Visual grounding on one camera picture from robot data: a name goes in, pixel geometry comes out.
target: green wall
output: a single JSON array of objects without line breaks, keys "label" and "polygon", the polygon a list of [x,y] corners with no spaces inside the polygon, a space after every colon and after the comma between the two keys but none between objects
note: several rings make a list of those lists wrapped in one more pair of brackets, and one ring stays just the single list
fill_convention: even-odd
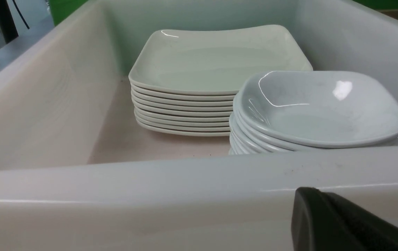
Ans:
[{"label": "green wall", "polygon": [[87,1],[88,0],[49,0],[54,24],[57,25],[61,23]]}]

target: bowl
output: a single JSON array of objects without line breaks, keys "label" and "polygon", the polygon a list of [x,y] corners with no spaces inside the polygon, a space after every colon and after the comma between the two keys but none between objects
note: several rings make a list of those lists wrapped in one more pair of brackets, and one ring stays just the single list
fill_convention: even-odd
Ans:
[{"label": "bowl", "polygon": [[349,148],[398,138],[398,103],[374,78],[349,71],[269,71],[249,78],[234,110],[292,143]]}]

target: plate rim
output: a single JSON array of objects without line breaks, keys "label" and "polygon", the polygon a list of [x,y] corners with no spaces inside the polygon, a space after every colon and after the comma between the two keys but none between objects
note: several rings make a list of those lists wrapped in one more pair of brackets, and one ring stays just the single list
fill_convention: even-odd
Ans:
[{"label": "plate rim", "polygon": [[[173,126],[181,126],[181,127],[198,127],[198,126],[194,126],[194,125],[182,125],[183,123],[190,123],[190,124],[203,124],[204,126],[199,126],[199,127],[229,127],[230,126],[230,122],[189,122],[189,121],[175,121],[175,120],[169,120],[169,119],[159,119],[156,117],[151,117],[151,116],[147,116],[145,114],[140,113],[138,110],[134,109],[134,115],[135,116],[139,116],[142,119],[151,121],[150,119],[154,119],[156,121],[151,121],[151,122],[156,122],[156,123],[160,123],[160,124],[168,124],[168,123],[172,123],[170,125]],[[166,123],[162,123],[162,122],[157,122],[157,120],[159,121],[169,121]]]},{"label": "plate rim", "polygon": [[145,128],[147,130],[151,130],[151,131],[159,132],[159,133],[172,134],[172,135],[195,136],[195,137],[228,137],[230,135],[230,132],[176,131],[176,130],[170,130],[170,129],[160,128],[160,127],[153,127],[152,125],[143,124],[140,121],[137,121],[137,124],[139,124],[141,127]]}]

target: stack of bowls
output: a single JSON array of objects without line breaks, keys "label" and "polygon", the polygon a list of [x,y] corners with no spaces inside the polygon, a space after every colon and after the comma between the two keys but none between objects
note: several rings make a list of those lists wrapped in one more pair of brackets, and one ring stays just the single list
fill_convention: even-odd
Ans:
[{"label": "stack of bowls", "polygon": [[129,73],[138,124],[162,133],[228,136],[232,101],[260,71],[312,70],[288,30],[160,30]]},{"label": "stack of bowls", "polygon": [[398,145],[398,103],[347,71],[270,71],[234,99],[231,154]]}]

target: plastic bin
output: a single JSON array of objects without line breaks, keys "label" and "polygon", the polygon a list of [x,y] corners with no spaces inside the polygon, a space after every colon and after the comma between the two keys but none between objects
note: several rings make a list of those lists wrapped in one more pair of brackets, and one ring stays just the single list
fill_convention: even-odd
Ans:
[{"label": "plastic bin", "polygon": [[398,147],[223,157],[227,138],[134,122],[126,74],[151,33],[262,24],[398,100],[398,21],[350,0],[91,0],[0,73],[0,250],[290,250],[299,186],[398,225]]}]

